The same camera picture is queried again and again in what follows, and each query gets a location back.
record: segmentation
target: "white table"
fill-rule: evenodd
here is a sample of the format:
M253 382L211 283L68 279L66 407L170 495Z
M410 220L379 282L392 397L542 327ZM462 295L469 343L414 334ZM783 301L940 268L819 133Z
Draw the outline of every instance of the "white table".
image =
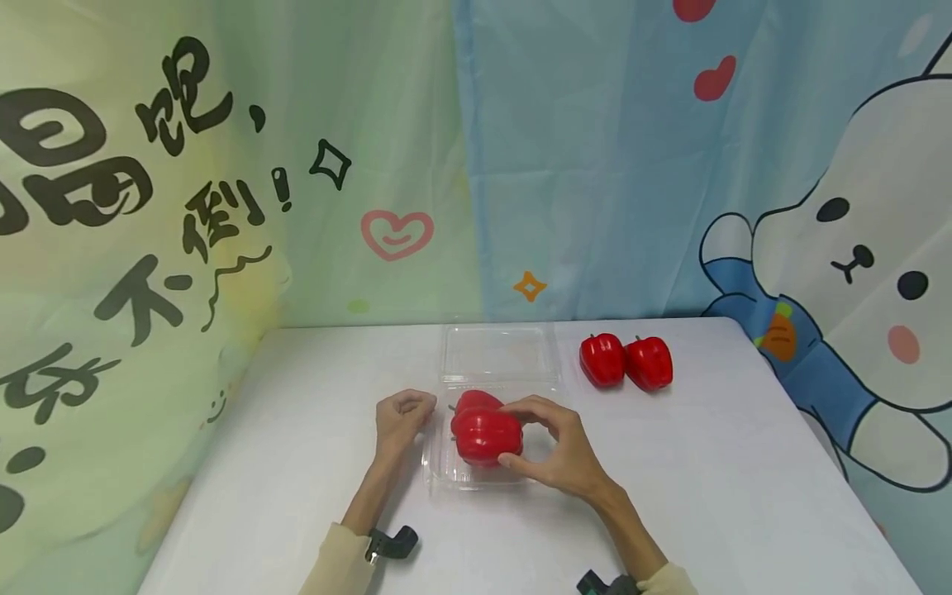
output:
M578 345L603 330L663 337L670 393L592 388ZM559 323L556 337L605 468L703 595L920 593L735 323ZM270 333L140 595L296 595L372 457L374 403L437 389L440 338L439 326ZM590 568L621 572L579 503L541 486L431 497L413 464L382 528L410 525L421 542L381 564L372 593L568 595Z

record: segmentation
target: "bunny eye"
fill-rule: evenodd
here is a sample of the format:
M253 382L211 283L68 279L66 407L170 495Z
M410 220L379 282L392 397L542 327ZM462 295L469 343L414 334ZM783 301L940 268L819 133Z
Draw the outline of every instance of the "bunny eye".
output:
M817 221L820 223L829 223L838 219L843 219L849 212L849 201L842 196L831 198L817 211Z
M896 284L899 294L903 299L910 302L921 298L928 288L929 278L925 276L924 272L918 270L909 270L903 273Z

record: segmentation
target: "pink cheek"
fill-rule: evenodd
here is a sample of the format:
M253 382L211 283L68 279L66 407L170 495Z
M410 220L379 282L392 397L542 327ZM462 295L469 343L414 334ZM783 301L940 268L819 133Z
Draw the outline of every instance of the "pink cheek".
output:
M909 327L896 325L889 329L887 342L889 350L900 362L915 364L919 361L919 338Z

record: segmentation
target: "red bell pepper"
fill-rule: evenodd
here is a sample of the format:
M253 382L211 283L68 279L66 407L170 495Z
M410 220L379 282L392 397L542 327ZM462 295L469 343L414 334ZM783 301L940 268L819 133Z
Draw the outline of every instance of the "red bell pepper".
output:
M456 418L467 409L498 409L502 406L502 401L484 390L472 389L464 391L460 396L460 400L456 402L456 407L450 407L454 415L453 419L449 422L449 429L453 434L456 434Z
M456 451L471 466L499 466L504 452L523 453L523 425L499 409L469 407L457 411L450 423Z
M625 379L625 348L611 333L591 335L582 341L579 363L595 387L614 387Z
M661 390L674 380L671 351L659 337L635 337L635 342L629 343L625 352L628 356L628 378L641 390Z

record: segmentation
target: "blue backdrop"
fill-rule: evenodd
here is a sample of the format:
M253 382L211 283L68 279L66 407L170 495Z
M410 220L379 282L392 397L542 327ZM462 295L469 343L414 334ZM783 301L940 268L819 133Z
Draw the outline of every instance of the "blue backdrop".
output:
M952 327L931 314L952 285L952 5L454 15L487 317L738 319L923 590L948 592Z

